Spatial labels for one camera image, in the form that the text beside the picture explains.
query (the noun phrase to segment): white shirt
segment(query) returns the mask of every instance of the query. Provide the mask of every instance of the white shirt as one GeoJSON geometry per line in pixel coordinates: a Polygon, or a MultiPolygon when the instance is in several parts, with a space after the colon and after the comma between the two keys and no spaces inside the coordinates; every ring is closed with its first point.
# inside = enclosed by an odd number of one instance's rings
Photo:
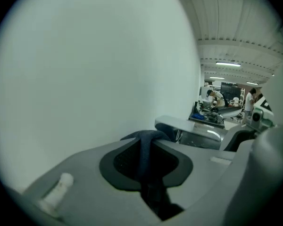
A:
{"type": "Polygon", "coordinates": [[[253,96],[248,93],[245,99],[245,108],[244,110],[246,111],[252,111],[253,109],[253,105],[250,103],[250,100],[254,100],[253,96]]]}
{"type": "Polygon", "coordinates": [[[217,102],[219,101],[220,103],[218,106],[225,106],[225,100],[220,92],[216,92],[216,98],[217,98],[217,102]]]}

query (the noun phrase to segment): person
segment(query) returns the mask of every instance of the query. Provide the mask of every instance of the person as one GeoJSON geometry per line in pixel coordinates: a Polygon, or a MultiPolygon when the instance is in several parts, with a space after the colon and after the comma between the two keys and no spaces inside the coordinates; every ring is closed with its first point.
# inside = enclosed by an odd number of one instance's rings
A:
{"type": "Polygon", "coordinates": [[[242,124],[245,124],[246,119],[248,116],[251,115],[251,111],[253,110],[253,105],[254,105],[254,95],[256,94],[256,89],[252,88],[249,93],[247,93],[246,98],[245,98],[245,107],[244,107],[244,118],[242,124]]]}
{"type": "Polygon", "coordinates": [[[223,109],[225,107],[225,99],[223,98],[223,95],[220,92],[218,91],[214,92],[211,89],[209,89],[207,91],[207,97],[208,96],[212,96],[213,98],[215,98],[215,100],[217,101],[217,104],[215,105],[216,108],[223,109]]]}

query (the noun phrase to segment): ceiling light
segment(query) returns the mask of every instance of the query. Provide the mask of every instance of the ceiling light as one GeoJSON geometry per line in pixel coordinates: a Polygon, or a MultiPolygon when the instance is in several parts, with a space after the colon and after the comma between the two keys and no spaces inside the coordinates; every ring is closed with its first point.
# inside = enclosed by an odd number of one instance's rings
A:
{"type": "Polygon", "coordinates": [[[248,84],[258,85],[257,83],[247,82],[248,84]]]}
{"type": "Polygon", "coordinates": [[[216,62],[216,65],[229,65],[229,66],[236,66],[240,67],[240,64],[234,64],[234,63],[223,63],[223,62],[216,62]]]}
{"type": "Polygon", "coordinates": [[[211,79],[222,79],[222,80],[224,80],[224,78],[222,78],[222,77],[210,77],[211,79]]]}

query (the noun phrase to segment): ceiling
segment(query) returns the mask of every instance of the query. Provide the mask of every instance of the ceiling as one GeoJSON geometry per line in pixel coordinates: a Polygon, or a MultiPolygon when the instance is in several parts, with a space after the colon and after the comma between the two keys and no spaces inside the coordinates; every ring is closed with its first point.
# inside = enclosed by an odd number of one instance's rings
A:
{"type": "Polygon", "coordinates": [[[198,40],[206,80],[215,76],[262,85],[276,74],[283,63],[283,23],[266,0],[181,1],[198,40]]]}

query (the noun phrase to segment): gray plastic surface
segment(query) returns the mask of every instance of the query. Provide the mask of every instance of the gray plastic surface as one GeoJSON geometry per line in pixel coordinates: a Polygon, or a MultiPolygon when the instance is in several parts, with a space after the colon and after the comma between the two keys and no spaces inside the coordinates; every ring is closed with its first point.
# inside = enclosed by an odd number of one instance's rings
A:
{"type": "Polygon", "coordinates": [[[68,225],[242,225],[283,182],[283,128],[269,129],[256,140],[242,142],[236,153],[160,140],[159,143],[190,157],[194,165],[181,186],[167,189],[171,202],[185,211],[161,222],[139,193],[116,190],[99,172],[102,156],[130,141],[71,156],[34,182],[24,192],[25,198],[37,202],[62,172],[69,172],[75,183],[58,208],[68,225]],[[232,162],[214,162],[212,157],[232,162]]]}
{"type": "Polygon", "coordinates": [[[30,185],[23,196],[40,200],[63,172],[74,177],[57,212],[68,225],[154,225],[160,219],[140,197],[139,192],[116,190],[101,175],[101,158],[133,139],[123,140],[74,154],[30,185]]]}
{"type": "Polygon", "coordinates": [[[220,129],[220,128],[211,127],[209,125],[204,125],[204,124],[202,124],[202,126],[207,127],[207,130],[209,131],[209,133],[215,133],[216,135],[218,135],[221,141],[212,140],[208,137],[202,137],[202,136],[199,136],[193,133],[183,131],[182,137],[179,143],[183,145],[190,145],[190,146],[195,146],[195,147],[219,150],[221,142],[223,141],[228,131],[224,129],[220,129]]]}
{"type": "Polygon", "coordinates": [[[205,195],[224,174],[229,167],[227,164],[211,161],[212,157],[232,160],[234,152],[225,152],[212,149],[203,149],[181,144],[162,141],[167,145],[190,157],[193,162],[193,171],[178,187],[167,189],[172,203],[177,203],[184,209],[205,195]]]}
{"type": "Polygon", "coordinates": [[[156,118],[155,125],[158,123],[163,123],[165,125],[173,127],[174,129],[179,129],[198,136],[207,137],[218,142],[221,141],[221,137],[219,135],[217,135],[216,133],[211,133],[214,127],[210,125],[197,123],[194,121],[182,120],[168,115],[162,115],[156,118]]]}
{"type": "Polygon", "coordinates": [[[242,142],[236,152],[232,164],[220,179],[201,199],[175,217],[162,222],[162,226],[218,226],[223,225],[225,213],[239,184],[247,165],[253,140],[242,142]]]}
{"type": "Polygon", "coordinates": [[[219,148],[220,151],[224,151],[226,149],[226,147],[229,145],[229,143],[231,142],[231,140],[233,139],[234,135],[238,132],[251,132],[253,131],[252,128],[248,127],[247,125],[237,125],[234,126],[232,128],[230,128],[227,132],[227,134],[225,135],[225,137],[223,138],[222,142],[221,142],[221,146],[219,148]]]}

